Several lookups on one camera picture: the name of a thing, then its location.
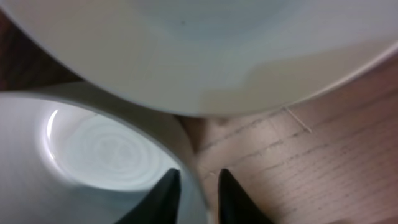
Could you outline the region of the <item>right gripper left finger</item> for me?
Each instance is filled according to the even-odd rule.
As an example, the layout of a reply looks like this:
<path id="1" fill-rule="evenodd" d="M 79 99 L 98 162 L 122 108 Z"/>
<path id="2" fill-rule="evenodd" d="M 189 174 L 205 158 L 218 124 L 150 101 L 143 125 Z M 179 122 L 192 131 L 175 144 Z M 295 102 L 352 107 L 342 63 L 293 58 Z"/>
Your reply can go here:
<path id="1" fill-rule="evenodd" d="M 116 224 L 176 224 L 180 195 L 180 171 L 171 168 L 145 198 Z"/>

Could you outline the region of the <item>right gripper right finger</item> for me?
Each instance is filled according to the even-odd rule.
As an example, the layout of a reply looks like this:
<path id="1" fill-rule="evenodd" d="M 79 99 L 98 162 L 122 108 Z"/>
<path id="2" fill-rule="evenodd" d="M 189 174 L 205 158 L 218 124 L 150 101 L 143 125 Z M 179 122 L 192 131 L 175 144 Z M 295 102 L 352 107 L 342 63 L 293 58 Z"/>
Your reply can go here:
<path id="1" fill-rule="evenodd" d="M 218 219 L 219 224 L 274 224 L 228 169 L 218 178 Z"/>

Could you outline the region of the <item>light grey small bowl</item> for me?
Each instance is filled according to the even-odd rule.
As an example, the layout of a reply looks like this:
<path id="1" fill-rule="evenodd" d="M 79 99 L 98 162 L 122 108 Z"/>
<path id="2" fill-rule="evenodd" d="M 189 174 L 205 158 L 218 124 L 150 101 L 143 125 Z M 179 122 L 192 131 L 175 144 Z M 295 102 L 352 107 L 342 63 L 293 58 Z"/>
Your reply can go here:
<path id="1" fill-rule="evenodd" d="M 85 82 L 1 93 L 2 223 L 116 223 L 171 168 L 177 223 L 213 223 L 176 117 Z"/>

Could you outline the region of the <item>white small bowl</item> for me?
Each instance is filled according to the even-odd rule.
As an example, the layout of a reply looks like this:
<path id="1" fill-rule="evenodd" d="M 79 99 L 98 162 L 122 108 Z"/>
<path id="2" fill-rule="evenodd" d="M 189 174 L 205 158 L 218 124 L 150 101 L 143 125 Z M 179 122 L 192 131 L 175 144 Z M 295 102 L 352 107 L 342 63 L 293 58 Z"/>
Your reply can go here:
<path id="1" fill-rule="evenodd" d="M 306 100 L 397 50 L 397 0 L 8 0 L 1 9 L 85 80 L 185 116 Z"/>

